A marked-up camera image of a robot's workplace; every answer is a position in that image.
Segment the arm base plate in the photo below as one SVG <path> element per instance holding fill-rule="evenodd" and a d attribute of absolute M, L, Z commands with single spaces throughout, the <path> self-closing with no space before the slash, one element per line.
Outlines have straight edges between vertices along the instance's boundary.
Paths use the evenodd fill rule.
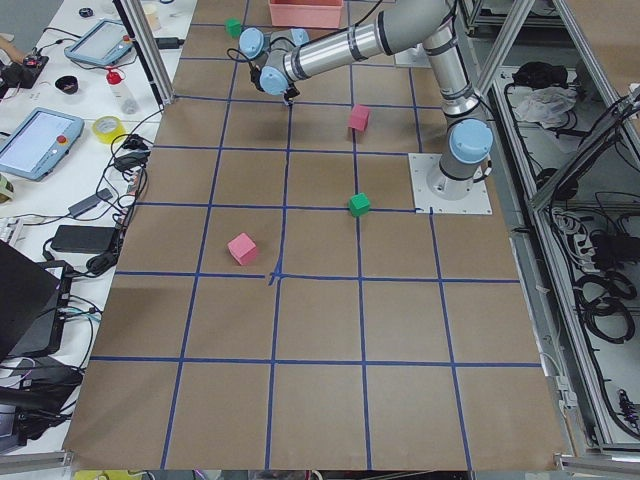
<path fill-rule="evenodd" d="M 429 58 L 421 43 L 396 53 L 394 64 L 398 68 L 431 68 Z"/>
<path fill-rule="evenodd" d="M 493 210 L 478 167 L 467 180 L 452 180 L 440 169 L 440 154 L 409 153 L 414 210 L 422 214 L 492 215 Z"/>

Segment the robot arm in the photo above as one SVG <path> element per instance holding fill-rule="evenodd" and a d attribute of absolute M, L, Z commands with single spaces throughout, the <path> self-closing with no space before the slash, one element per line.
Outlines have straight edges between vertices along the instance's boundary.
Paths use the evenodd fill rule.
<path fill-rule="evenodd" d="M 248 64 L 258 91 L 285 101 L 298 95 L 301 81 L 377 56 L 385 55 L 402 67 L 426 61 L 447 121 L 446 150 L 436 175 L 447 182 L 473 182 L 480 179 L 480 165 L 488 161 L 493 134 L 459 48 L 456 11 L 453 1 L 398 1 L 316 39 L 302 28 L 264 32 L 251 27 L 227 54 Z"/>

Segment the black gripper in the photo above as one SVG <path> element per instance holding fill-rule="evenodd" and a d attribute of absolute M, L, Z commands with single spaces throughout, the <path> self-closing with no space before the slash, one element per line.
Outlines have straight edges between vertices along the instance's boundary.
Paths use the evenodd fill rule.
<path fill-rule="evenodd" d="M 299 90 L 294 84 L 288 86 L 288 88 L 283 93 L 284 99 L 295 99 L 299 96 Z"/>

